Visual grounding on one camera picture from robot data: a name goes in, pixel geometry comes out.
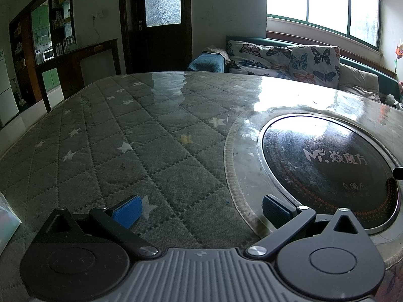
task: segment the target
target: yellow stain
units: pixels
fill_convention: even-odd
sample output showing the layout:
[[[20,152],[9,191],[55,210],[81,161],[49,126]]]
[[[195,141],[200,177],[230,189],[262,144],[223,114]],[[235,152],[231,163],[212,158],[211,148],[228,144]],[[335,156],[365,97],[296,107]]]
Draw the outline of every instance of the yellow stain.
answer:
[[[181,143],[184,144],[184,145],[186,145],[186,144],[193,144],[192,136],[191,136],[191,135],[187,136],[187,135],[185,135],[185,134],[182,134],[182,136],[181,136],[181,138],[180,138],[179,140],[180,140]]]

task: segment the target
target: window frame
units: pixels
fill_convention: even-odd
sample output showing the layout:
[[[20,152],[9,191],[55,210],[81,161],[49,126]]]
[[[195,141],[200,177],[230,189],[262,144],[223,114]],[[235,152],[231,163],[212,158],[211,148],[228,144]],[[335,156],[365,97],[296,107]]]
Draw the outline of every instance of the window frame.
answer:
[[[284,17],[284,16],[279,16],[279,15],[273,15],[273,14],[267,14],[268,18],[278,18],[278,19],[283,19],[283,20],[289,20],[292,22],[297,22],[300,24],[305,24],[305,25],[309,25],[312,27],[316,27],[316,28],[320,28],[320,29],[324,29],[324,30],[328,30],[330,32],[336,33],[338,35],[347,37],[349,39],[352,39],[354,41],[357,41],[361,44],[364,44],[376,51],[379,51],[380,48],[380,37],[381,37],[381,26],[382,26],[382,0],[378,0],[378,31],[377,31],[377,38],[376,38],[376,45],[372,45],[366,41],[363,41],[353,35],[350,35],[350,29],[351,29],[351,0],[349,1],[349,10],[348,10],[348,19],[347,19],[347,34],[341,33],[337,30],[328,28],[328,27],[323,27],[321,25],[317,25],[314,23],[311,23],[308,21],[309,19],[309,0],[307,0],[307,5],[306,5],[306,20],[300,20],[300,19],[295,19],[295,18],[290,18],[290,17]]]

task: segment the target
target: window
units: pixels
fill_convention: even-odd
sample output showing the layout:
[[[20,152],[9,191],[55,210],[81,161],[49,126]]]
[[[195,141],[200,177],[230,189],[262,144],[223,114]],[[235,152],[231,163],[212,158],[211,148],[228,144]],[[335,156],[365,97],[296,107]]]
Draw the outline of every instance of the window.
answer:
[[[267,15],[328,29],[378,48],[380,0],[267,0]]]

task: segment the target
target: microwave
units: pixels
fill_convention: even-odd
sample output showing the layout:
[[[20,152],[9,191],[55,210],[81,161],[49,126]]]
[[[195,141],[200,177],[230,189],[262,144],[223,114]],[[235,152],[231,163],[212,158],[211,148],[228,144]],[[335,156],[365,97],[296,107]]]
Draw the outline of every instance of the microwave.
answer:
[[[46,50],[42,54],[44,56],[44,61],[54,58],[53,49]]]

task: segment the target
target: refrigerator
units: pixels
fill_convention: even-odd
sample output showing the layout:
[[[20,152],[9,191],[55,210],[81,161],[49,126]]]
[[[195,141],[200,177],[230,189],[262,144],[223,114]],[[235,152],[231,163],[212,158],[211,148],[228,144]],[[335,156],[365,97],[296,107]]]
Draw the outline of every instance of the refrigerator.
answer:
[[[0,127],[18,114],[18,107],[7,74],[4,51],[0,50]]]

